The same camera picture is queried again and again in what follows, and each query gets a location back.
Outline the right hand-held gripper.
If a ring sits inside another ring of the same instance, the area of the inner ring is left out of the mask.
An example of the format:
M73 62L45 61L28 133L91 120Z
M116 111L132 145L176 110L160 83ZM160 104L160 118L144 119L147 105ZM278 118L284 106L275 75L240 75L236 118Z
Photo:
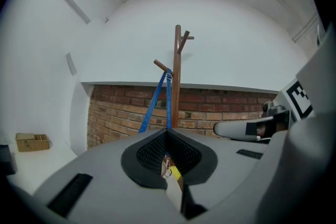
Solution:
M217 122L213 131L231 140L268 144L275 133L287 131L294 123L311 116L314 111L306 91L298 80L292 80L263 105L263 118Z

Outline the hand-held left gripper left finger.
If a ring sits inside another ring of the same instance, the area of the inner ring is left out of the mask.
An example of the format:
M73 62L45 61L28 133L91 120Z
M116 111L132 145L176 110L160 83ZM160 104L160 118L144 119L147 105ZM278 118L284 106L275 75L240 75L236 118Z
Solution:
M184 217L166 195L167 183L159 173L143 167L136 153L127 159L128 169L143 183L132 180L122 167L122 154L131 145L157 138L159 130L148 131L115 142L95 146L53 173L34 193L49 206L78 174L92 177L67 220L74 223L183 223Z

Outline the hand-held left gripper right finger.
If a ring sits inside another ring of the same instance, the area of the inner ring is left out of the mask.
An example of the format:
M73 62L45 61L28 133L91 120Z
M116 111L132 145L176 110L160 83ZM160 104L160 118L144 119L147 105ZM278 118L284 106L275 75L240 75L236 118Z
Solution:
M227 140L193 134L181 129L167 131L167 151L182 178L182 192L168 183L173 208L169 223L183 223L213 209L252 172L266 144Z

